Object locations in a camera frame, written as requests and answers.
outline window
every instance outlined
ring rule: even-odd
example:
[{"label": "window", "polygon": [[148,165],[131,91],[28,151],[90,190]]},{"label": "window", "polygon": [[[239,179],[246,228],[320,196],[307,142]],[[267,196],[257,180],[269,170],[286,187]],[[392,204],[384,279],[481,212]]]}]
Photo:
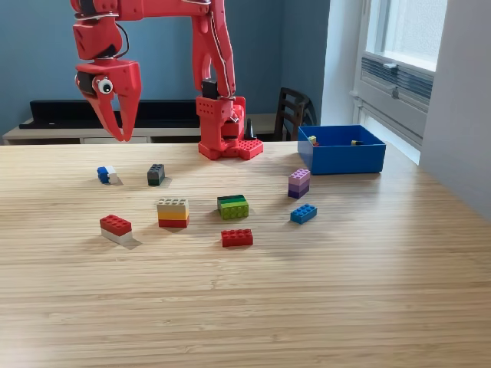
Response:
[{"label": "window", "polygon": [[364,0],[353,97],[412,146],[423,142],[447,0]]},{"label": "window", "polygon": [[374,0],[366,51],[435,71],[447,0]]}]

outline chair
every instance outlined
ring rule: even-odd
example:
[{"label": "chair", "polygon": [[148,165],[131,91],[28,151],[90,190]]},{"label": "chair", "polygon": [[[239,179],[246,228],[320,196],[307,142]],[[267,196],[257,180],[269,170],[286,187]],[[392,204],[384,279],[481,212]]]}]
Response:
[{"label": "chair", "polygon": [[274,141],[283,140],[283,128],[286,128],[286,140],[296,141],[299,127],[316,124],[315,109],[310,98],[301,92],[283,87],[279,94]]}]

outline stacked lego bricks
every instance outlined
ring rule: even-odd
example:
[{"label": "stacked lego bricks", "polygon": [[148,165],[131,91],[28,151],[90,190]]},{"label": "stacked lego bricks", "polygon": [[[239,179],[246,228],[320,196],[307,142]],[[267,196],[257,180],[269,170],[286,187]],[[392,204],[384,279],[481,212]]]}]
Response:
[{"label": "stacked lego bricks", "polygon": [[123,244],[133,239],[131,222],[115,215],[109,215],[102,218],[100,223],[102,236],[117,244]]},{"label": "stacked lego bricks", "polygon": [[288,197],[300,199],[310,190],[310,171],[298,169],[288,178]]},{"label": "stacked lego bricks", "polygon": [[149,186],[159,186],[165,179],[166,173],[164,171],[163,165],[154,164],[150,167],[147,173],[148,185]]},{"label": "stacked lego bricks", "polygon": [[98,168],[97,176],[103,184],[116,184],[119,181],[116,170],[112,166],[102,166]]},{"label": "stacked lego bricks", "polygon": [[217,206],[223,220],[249,217],[249,204],[243,195],[218,197]]},{"label": "stacked lego bricks", "polygon": [[164,198],[157,203],[159,227],[187,228],[189,225],[189,202],[181,198]]}]

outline blue wall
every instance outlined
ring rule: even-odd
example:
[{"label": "blue wall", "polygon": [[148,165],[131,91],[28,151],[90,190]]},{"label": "blue wall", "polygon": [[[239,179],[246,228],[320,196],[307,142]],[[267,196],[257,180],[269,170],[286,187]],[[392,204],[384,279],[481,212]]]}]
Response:
[{"label": "blue wall", "polygon": [[284,0],[282,87],[309,96],[321,119],[329,0]]},{"label": "blue wall", "polygon": [[[236,60],[237,94],[249,113],[273,113],[281,78],[283,0],[227,0]],[[68,0],[15,0],[0,12],[0,135],[31,117],[29,101],[80,99],[74,86],[79,63]],[[194,98],[191,24],[188,18],[126,22],[140,62],[146,99]]]}]

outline wall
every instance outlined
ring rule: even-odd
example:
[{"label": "wall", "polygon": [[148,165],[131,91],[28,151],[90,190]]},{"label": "wall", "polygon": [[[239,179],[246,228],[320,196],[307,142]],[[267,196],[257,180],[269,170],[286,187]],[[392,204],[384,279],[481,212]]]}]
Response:
[{"label": "wall", "polygon": [[329,0],[284,0],[281,87],[309,96],[321,119]]},{"label": "wall", "polygon": [[491,2],[449,0],[421,166],[491,219]]},{"label": "wall", "polygon": [[[0,135],[27,120],[29,101],[80,99],[74,86],[79,63],[68,0],[4,2],[0,12]],[[226,1],[236,57],[238,94],[249,113],[274,113],[281,71],[282,0]],[[146,99],[196,96],[188,18],[124,22],[130,35],[127,58],[138,60]]]},{"label": "wall", "polygon": [[350,91],[358,59],[363,0],[331,0],[325,53],[322,125],[351,124],[354,104]]}]

